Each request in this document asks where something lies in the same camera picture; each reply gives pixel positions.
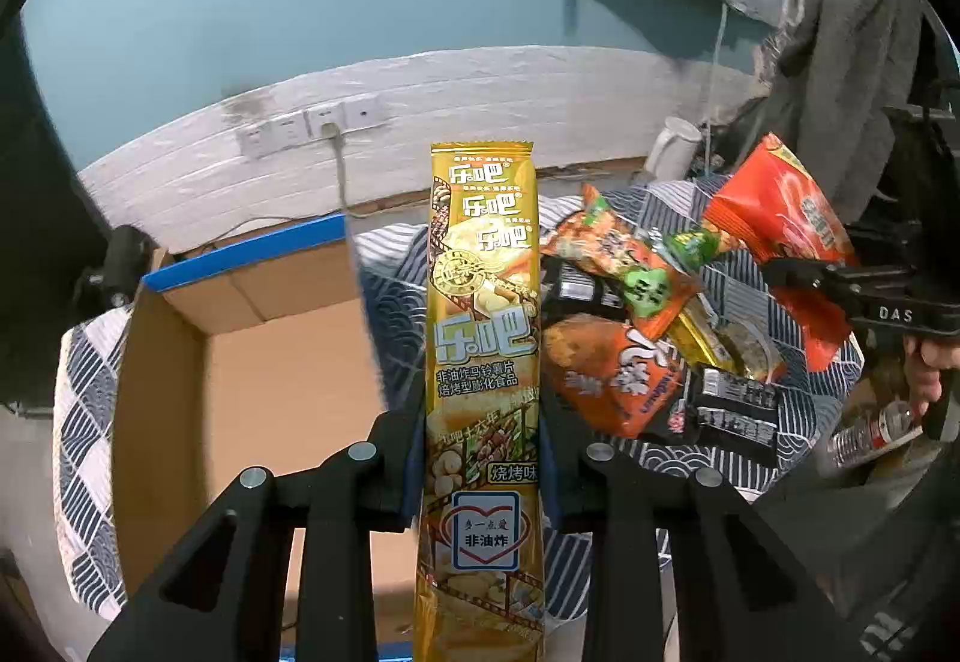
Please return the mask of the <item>right hand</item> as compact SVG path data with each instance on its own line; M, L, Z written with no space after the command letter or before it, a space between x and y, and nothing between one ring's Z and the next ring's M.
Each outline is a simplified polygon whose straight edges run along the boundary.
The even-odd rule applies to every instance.
M923 417L931 404L942 396L942 375L960 366L960 345L957 341L935 341L907 336L905 378L910 389L910 404Z

